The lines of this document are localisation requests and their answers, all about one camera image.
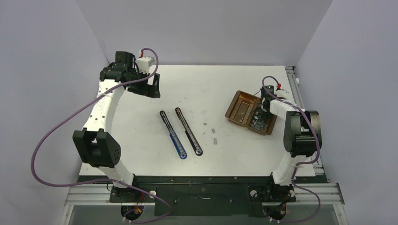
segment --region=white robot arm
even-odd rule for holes
[[[94,105],[89,119],[82,130],[73,133],[73,142],[84,163],[97,167],[110,179],[132,184],[134,175],[120,161],[121,148],[117,141],[111,136],[112,121],[120,97],[127,88],[127,91],[160,98],[159,75],[156,74],[153,84],[147,81],[134,83],[128,86],[121,86],[108,94],[103,94],[112,87],[133,80],[148,76],[149,67],[153,62],[151,57],[143,57],[135,60],[135,56],[128,52],[116,52],[115,63],[104,68],[99,76],[98,95],[103,97]],[[114,182],[118,188],[126,186]]]
[[[266,88],[274,94],[273,86],[267,86]],[[287,100],[274,100],[263,88],[261,88],[261,97],[263,99],[262,109],[285,121],[283,145],[286,152],[279,166],[272,173],[272,177],[275,185],[288,186],[291,184],[296,164],[306,161],[316,152],[314,136],[310,132],[307,123],[302,118],[301,113],[291,105],[286,104]],[[315,128],[321,145],[321,128],[318,112],[306,111],[305,109],[301,110],[306,114],[311,125]]]

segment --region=brown tray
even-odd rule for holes
[[[261,98],[238,90],[225,113],[225,117],[228,118],[229,122],[246,127],[257,134],[270,135],[274,129],[277,116],[274,115],[272,118],[266,119],[265,122],[261,122],[264,126],[259,127],[259,124],[257,126],[254,124],[258,120],[255,119],[256,112],[253,110],[261,107],[261,102]]]

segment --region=purple cable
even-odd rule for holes
[[[159,67],[158,55],[156,54],[156,52],[155,52],[154,50],[152,50],[152,49],[150,49],[150,48],[143,48],[141,51],[143,52],[144,50],[149,50],[149,51],[151,51],[151,52],[155,55],[155,58],[156,58],[156,67],[155,67],[155,70],[154,70],[149,76],[144,77],[144,78],[139,79],[139,80],[134,80],[134,81],[128,81],[128,82],[120,83],[120,84],[118,84],[118,85],[116,85],[116,86],[114,86],[114,87],[108,89],[107,91],[105,91],[104,93],[102,93],[101,95],[99,95],[96,99],[94,99],[94,100],[91,101],[90,103],[86,104],[86,105],[83,106],[81,109],[77,110],[75,113],[73,113],[72,115],[70,115],[68,118],[66,118],[65,120],[63,120],[63,121],[60,122],[59,124],[57,124],[57,125],[56,125],[55,127],[53,127],[50,131],[48,131],[47,134],[45,134],[45,135],[43,136],[43,138],[41,138],[41,140],[39,141],[39,143],[36,145],[35,150],[33,151],[32,159],[31,159],[31,172],[32,172],[32,175],[33,175],[33,177],[34,177],[38,182],[40,182],[40,183],[42,183],[42,184],[44,184],[44,185],[51,186],[51,187],[72,187],[72,186],[77,186],[77,185],[82,185],[82,184],[91,184],[91,183],[95,183],[95,182],[117,182],[117,183],[122,184],[122,185],[124,185],[124,186],[126,186],[126,187],[132,188],[132,189],[134,189],[134,190],[136,190],[136,191],[139,191],[139,192],[142,192],[142,193],[144,193],[144,194],[146,194],[146,195],[152,196],[152,197],[158,199],[159,201],[161,201],[162,203],[166,204],[166,205],[170,208],[170,211],[169,211],[168,213],[163,214],[163,215],[161,215],[161,216],[159,216],[159,217],[156,217],[156,218],[153,218],[153,219],[149,219],[149,220],[146,220],[146,221],[140,221],[140,222],[134,222],[134,221],[132,221],[132,223],[136,223],[136,224],[148,223],[148,222],[152,222],[152,221],[155,221],[155,220],[157,220],[157,219],[163,218],[163,217],[165,217],[165,216],[168,216],[168,215],[171,213],[172,208],[171,208],[171,206],[170,206],[165,200],[159,198],[158,196],[152,195],[152,194],[150,194],[150,193],[148,193],[148,192],[146,192],[146,191],[144,191],[144,190],[142,190],[142,189],[139,189],[139,188],[137,188],[137,187],[134,187],[134,186],[132,186],[132,185],[129,185],[129,184],[126,184],[126,183],[123,183],[123,182],[121,182],[121,181],[117,181],[117,180],[114,180],[114,179],[97,179],[97,180],[89,180],[89,181],[84,181],[84,182],[79,182],[79,183],[72,183],[72,184],[53,184],[53,183],[46,182],[46,181],[42,180],[40,177],[38,177],[38,175],[36,174],[36,170],[35,170],[35,159],[36,159],[37,152],[38,152],[38,150],[40,149],[41,145],[42,145],[43,142],[50,136],[50,134],[51,134],[52,132],[54,132],[54,131],[55,131],[56,129],[58,129],[60,126],[62,126],[62,125],[65,124],[66,122],[68,122],[70,119],[72,119],[73,117],[75,117],[76,115],[78,115],[79,113],[81,113],[83,110],[85,110],[86,108],[88,108],[88,107],[91,106],[92,104],[96,103],[98,100],[100,100],[100,99],[103,97],[103,95],[108,94],[109,92],[115,90],[116,88],[119,88],[119,87],[122,87],[122,86],[125,86],[125,85],[129,85],[129,84],[132,84],[132,83],[137,83],[137,82],[141,82],[141,81],[146,81],[146,80],[148,80],[149,78],[151,78],[152,76],[154,76],[155,73],[156,73],[156,71],[158,70],[158,67]]]
[[[273,77],[273,76],[266,76],[266,77],[264,77],[264,78],[262,79],[262,86],[263,86],[264,90],[265,90],[271,97],[273,97],[275,100],[278,100],[278,101],[280,101],[280,102],[284,102],[284,103],[290,105],[291,107],[293,107],[294,109],[298,110],[298,111],[301,113],[301,115],[303,115],[304,120],[307,122],[308,127],[310,128],[310,131],[311,131],[311,133],[312,133],[312,135],[314,136],[314,139],[315,139],[315,146],[316,146],[316,156],[315,156],[315,159],[312,160],[312,161],[309,161],[309,162],[299,162],[299,163],[296,164],[296,166],[302,165],[302,164],[313,164],[313,163],[315,163],[315,162],[318,161],[318,159],[319,159],[319,154],[320,154],[321,148],[320,148],[320,146],[319,146],[318,136],[316,135],[316,132],[315,132],[314,127],[311,125],[311,122],[310,122],[310,120],[308,119],[307,115],[303,112],[303,110],[302,110],[300,107],[297,107],[297,106],[293,105],[293,104],[290,103],[290,102],[283,101],[282,99],[278,98],[277,96],[273,95],[270,91],[268,91],[268,89],[267,89],[267,88],[265,87],[265,85],[264,85],[264,80],[267,79],[267,78],[272,78],[272,79],[274,79],[274,80],[276,81],[277,84],[279,84],[278,80],[277,80],[275,77]],[[307,220],[312,219],[313,217],[315,217],[316,214],[318,214],[319,210],[321,209],[321,199],[319,198],[319,196],[318,196],[315,192],[313,192],[313,191],[311,191],[311,190],[308,190],[308,189],[306,189],[306,188],[304,188],[304,187],[300,187],[300,186],[298,186],[298,185],[294,182],[293,179],[294,179],[294,177],[296,176],[296,173],[297,173],[297,167],[295,167],[294,170],[293,170],[293,175],[291,176],[291,179],[292,179],[291,183],[292,183],[296,188],[301,189],[301,190],[305,190],[305,191],[307,191],[307,192],[313,194],[313,195],[318,199],[318,207],[316,208],[315,213],[312,214],[311,216],[307,217],[307,218],[299,219],[299,220],[291,220],[291,221],[279,221],[280,223],[300,223],[300,222],[307,221]]]

